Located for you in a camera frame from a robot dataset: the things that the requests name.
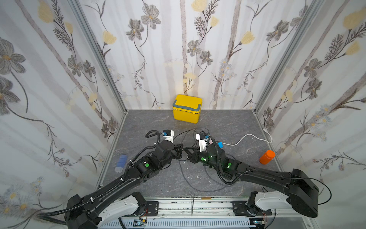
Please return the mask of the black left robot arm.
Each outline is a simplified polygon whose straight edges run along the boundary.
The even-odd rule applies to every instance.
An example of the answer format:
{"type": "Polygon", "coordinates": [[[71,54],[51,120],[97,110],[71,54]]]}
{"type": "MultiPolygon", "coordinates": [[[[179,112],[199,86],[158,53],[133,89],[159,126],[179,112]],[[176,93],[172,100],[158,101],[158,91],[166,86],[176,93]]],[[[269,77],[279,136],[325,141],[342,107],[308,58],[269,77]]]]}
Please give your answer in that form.
{"type": "Polygon", "coordinates": [[[125,165],[124,173],[103,188],[84,197],[70,198],[67,208],[37,214],[37,218],[67,226],[69,229],[96,229],[102,224],[101,213],[122,194],[158,175],[172,160],[182,157],[183,144],[162,140],[151,130],[145,138],[157,137],[152,146],[143,148],[125,165]]]}

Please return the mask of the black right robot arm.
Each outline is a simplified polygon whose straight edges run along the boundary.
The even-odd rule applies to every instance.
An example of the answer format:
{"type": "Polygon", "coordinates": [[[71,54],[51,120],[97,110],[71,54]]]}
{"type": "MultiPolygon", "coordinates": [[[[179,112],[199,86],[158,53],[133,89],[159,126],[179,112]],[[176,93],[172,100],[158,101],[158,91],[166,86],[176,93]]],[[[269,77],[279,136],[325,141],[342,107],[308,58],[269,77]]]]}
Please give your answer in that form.
{"type": "Polygon", "coordinates": [[[187,160],[214,169],[219,179],[226,185],[236,182],[250,182],[281,192],[286,196],[294,211],[310,218],[318,216],[319,188],[303,171],[293,169],[292,172],[280,172],[251,166],[226,156],[218,143],[206,143],[206,150],[184,147],[187,160]]]}

